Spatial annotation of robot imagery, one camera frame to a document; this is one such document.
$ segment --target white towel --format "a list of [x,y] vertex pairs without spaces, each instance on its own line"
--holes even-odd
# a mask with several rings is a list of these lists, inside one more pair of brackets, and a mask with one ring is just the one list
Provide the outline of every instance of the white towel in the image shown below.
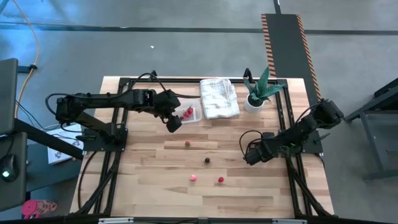
[[200,81],[200,94],[207,119],[239,115],[238,97],[229,79],[214,78]]

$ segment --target wooden table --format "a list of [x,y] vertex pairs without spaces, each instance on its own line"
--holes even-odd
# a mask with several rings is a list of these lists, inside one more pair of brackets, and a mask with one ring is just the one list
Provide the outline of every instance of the wooden table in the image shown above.
[[[101,93],[116,93],[119,78],[104,77]],[[287,80],[294,116],[298,118],[308,107],[304,82],[301,78]],[[176,93],[200,94],[199,83],[164,85]],[[158,83],[137,83],[134,88],[162,91]],[[275,97],[271,97],[271,102],[267,102],[260,113],[248,114],[243,108],[248,90],[243,84],[235,84],[235,88],[241,110],[239,116],[212,120],[203,117],[200,122],[184,124],[173,134],[159,118],[129,112],[129,137],[119,166],[112,216],[294,217],[284,159],[249,166],[242,159],[238,143],[240,135],[247,130],[276,133],[280,129]],[[285,109],[283,93],[281,98]],[[97,109],[95,117],[110,122],[112,113],[113,109]],[[247,134],[243,146],[254,138],[258,138],[258,134]],[[189,149],[184,148],[187,140],[191,142]],[[103,157],[103,152],[97,153],[87,168],[81,188],[83,203],[98,185]],[[206,157],[211,159],[209,164],[204,163]],[[303,164],[308,187],[324,208],[333,213],[321,160],[303,154]],[[197,175],[196,182],[190,182],[192,174]],[[224,177],[222,184],[218,183],[219,177]],[[301,190],[297,193],[304,211]],[[101,210],[107,196],[108,189],[104,191]],[[76,210],[75,192],[71,212]]]

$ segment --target orange striped tape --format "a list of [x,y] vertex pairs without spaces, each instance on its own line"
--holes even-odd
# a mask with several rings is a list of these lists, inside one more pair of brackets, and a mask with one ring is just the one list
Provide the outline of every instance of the orange striped tape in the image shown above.
[[264,33],[264,40],[266,41],[269,76],[272,78],[275,78],[276,72],[275,72],[275,65],[274,65],[274,57],[272,55],[271,40],[269,38],[268,23],[267,23],[267,17],[265,14],[261,14],[261,24],[262,24],[262,32]]
[[315,75],[315,71],[313,69],[312,59],[311,59],[311,55],[310,55],[310,49],[308,48],[308,44],[307,44],[307,38],[306,38],[306,36],[304,34],[303,22],[302,22],[301,17],[299,15],[297,15],[297,21],[298,21],[298,26],[300,27],[301,37],[302,37],[303,43],[304,43],[305,54],[307,55],[308,64],[310,66],[310,71],[311,71],[313,85],[314,85],[315,91],[317,93],[317,98],[318,98],[318,100],[320,100],[321,99],[321,92],[319,90],[317,76]]

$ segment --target gray floor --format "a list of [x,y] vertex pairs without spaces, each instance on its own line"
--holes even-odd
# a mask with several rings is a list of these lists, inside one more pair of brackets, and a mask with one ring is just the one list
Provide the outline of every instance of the gray floor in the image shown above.
[[[19,0],[32,22],[88,26],[260,28],[260,13],[273,13],[272,0]],[[280,0],[283,13],[300,14],[306,29],[398,29],[394,0]],[[22,22],[12,1],[0,21]],[[44,106],[53,92],[97,92],[104,75],[240,77],[246,67],[259,75],[266,66],[262,34],[139,32],[37,32],[39,70],[25,90],[22,104],[43,125],[55,123]],[[308,44],[321,93],[348,114],[397,77],[396,36],[310,35]],[[0,59],[32,63],[35,44],[28,30],[0,30]],[[25,75],[18,76],[18,86]],[[355,121],[332,129],[323,141],[326,175],[337,215],[398,222],[398,179],[364,183],[375,170],[362,125]],[[62,204],[68,213],[74,181],[48,187],[33,197]],[[70,192],[66,197],[64,191]],[[19,211],[0,213],[0,220]]]

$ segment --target potted plant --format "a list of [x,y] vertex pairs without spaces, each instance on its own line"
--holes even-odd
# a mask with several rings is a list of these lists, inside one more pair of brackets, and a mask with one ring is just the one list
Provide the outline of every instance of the potted plant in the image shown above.
[[283,85],[270,85],[268,86],[269,67],[262,73],[255,86],[252,86],[247,78],[243,80],[244,84],[249,90],[249,94],[244,102],[244,109],[249,113],[257,113],[264,107],[265,100],[277,93]]

